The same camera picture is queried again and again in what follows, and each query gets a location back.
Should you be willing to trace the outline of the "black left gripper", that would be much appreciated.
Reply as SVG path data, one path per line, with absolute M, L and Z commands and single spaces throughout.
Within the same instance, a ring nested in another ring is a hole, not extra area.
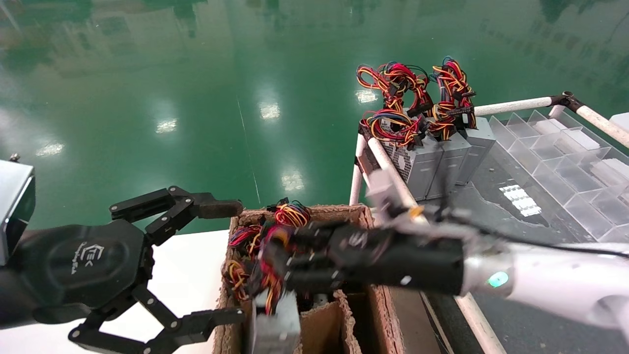
M 170 186 L 113 204 L 114 221 L 106 225 L 26 231 L 1 267 L 1 326 L 57 325 L 87 317 L 68 339 L 99 354 L 172 354 L 204 343 L 216 327 L 243 323 L 245 312 L 222 308 L 178 318 L 141 285 L 151 279 L 151 246 L 164 244 L 192 220 L 226 219 L 243 210 L 238 199 L 217 200 L 209 192 Z M 131 224 L 152 216 L 157 219 L 144 233 Z M 143 342 L 101 331 L 134 304 L 163 326 L 155 338 Z

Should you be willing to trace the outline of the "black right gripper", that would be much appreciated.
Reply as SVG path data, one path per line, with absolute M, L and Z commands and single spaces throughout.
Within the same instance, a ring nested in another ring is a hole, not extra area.
M 271 261 L 281 253 L 321 253 L 335 271 L 287 271 L 260 265 L 253 269 L 253 295 L 272 285 L 283 291 L 325 293 L 344 281 L 409 287 L 424 292 L 460 295 L 464 278 L 461 239 L 428 239 L 390 228 L 362 229 L 350 224 L 276 224 L 266 229 L 260 259 Z

